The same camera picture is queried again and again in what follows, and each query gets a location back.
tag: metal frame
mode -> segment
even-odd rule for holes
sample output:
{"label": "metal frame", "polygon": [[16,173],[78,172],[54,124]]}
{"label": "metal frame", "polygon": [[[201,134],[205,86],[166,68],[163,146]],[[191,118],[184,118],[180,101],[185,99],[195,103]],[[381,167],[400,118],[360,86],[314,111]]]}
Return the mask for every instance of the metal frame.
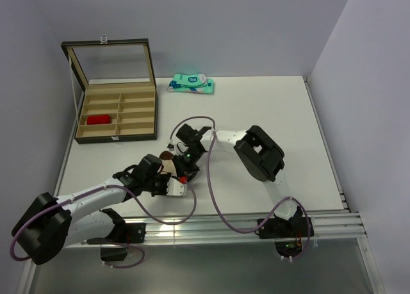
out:
{"label": "metal frame", "polygon": [[[341,189],[336,169],[334,167],[329,148],[320,125],[320,121],[316,112],[315,105],[312,100],[312,96],[309,90],[309,85],[305,80],[307,94],[311,101],[313,111],[315,113],[316,121],[322,140],[325,145],[325,149],[332,167],[336,184],[340,191],[340,197],[343,201],[342,210],[336,211],[308,211],[308,215],[312,219],[315,235],[312,237],[313,246],[318,246],[318,240],[337,240],[344,238],[357,238],[359,248],[362,253],[365,268],[368,273],[373,292],[385,293],[384,286],[381,281],[381,277],[375,265],[372,253],[368,248],[367,235],[359,213],[351,213],[345,196]],[[72,142],[74,140],[74,132],[76,130],[76,120],[74,121],[67,149],[65,151],[63,163],[61,165],[60,173],[56,188],[54,190],[54,196],[57,196],[58,190],[62,182],[65,167],[69,157]],[[266,213],[254,213],[254,214],[233,214],[225,216],[230,223],[235,227],[253,227],[256,225],[256,220],[264,218]],[[151,220],[150,218],[125,218],[127,223],[141,223],[144,222],[146,226],[145,241],[141,245],[198,245],[198,244],[215,244],[215,243],[250,243],[250,242],[266,242],[273,240],[260,240],[255,234],[238,234],[231,231],[217,215],[195,216],[189,219],[187,222],[181,225],[163,225]],[[178,217],[164,218],[166,221],[180,220]],[[68,248],[100,248],[101,246],[110,245],[87,245],[85,243],[79,243],[71,245]],[[23,273],[20,278],[20,283],[17,288],[17,293],[29,293],[31,283],[35,274],[36,265],[32,261],[27,261],[23,269]]]}

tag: wooden box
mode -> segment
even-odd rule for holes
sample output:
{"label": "wooden box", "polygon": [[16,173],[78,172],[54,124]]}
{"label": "wooden box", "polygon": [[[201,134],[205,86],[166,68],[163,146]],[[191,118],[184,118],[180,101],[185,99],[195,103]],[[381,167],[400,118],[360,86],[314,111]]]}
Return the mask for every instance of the wooden box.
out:
{"label": "wooden box", "polygon": [[[148,39],[63,42],[84,94],[78,143],[155,140],[158,95]],[[108,124],[87,118],[109,115]]]}

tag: red cloth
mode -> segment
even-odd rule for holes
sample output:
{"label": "red cloth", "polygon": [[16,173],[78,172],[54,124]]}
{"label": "red cloth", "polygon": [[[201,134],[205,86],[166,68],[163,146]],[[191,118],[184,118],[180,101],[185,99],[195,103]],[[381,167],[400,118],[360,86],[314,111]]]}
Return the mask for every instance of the red cloth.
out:
{"label": "red cloth", "polygon": [[94,124],[109,124],[111,118],[109,115],[89,116],[87,118],[87,125],[92,126]]}

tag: white wall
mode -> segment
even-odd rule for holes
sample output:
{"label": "white wall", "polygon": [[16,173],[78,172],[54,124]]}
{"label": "white wall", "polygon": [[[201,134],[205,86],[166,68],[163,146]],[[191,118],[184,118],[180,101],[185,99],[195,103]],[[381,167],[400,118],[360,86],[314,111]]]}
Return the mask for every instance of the white wall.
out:
{"label": "white wall", "polygon": [[59,41],[149,38],[157,76],[308,76],[347,2],[34,1]]}
{"label": "white wall", "polygon": [[11,231],[54,191],[74,111],[67,60],[34,2],[0,0],[0,28],[0,288],[14,293],[23,264],[8,254]]}
{"label": "white wall", "polygon": [[349,0],[310,85],[388,293],[409,293],[410,0]]}

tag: white table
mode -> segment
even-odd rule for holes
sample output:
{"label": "white table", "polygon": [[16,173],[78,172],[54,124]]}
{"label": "white table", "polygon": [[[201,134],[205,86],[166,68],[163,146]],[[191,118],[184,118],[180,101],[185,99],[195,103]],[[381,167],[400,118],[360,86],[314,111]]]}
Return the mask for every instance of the white table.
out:
{"label": "white table", "polygon": [[[145,142],[73,142],[58,195],[78,192],[99,184],[127,166],[139,163],[147,154],[159,156],[166,150],[174,126],[194,115],[207,115],[217,129],[241,130],[261,126],[285,152],[285,175],[291,196],[308,211],[343,209],[331,164],[318,128],[302,77],[214,78],[215,94],[169,93],[170,79],[157,79],[159,95],[158,139]],[[187,122],[194,128],[209,125],[207,120]],[[193,181],[198,196],[196,215],[215,214],[204,171]],[[254,180],[234,154],[214,152],[211,178],[218,204],[224,213],[259,213],[272,209],[262,184]],[[140,200],[154,215],[186,215],[192,195],[183,198],[151,197]],[[112,206],[122,216],[145,216],[133,201]]]}

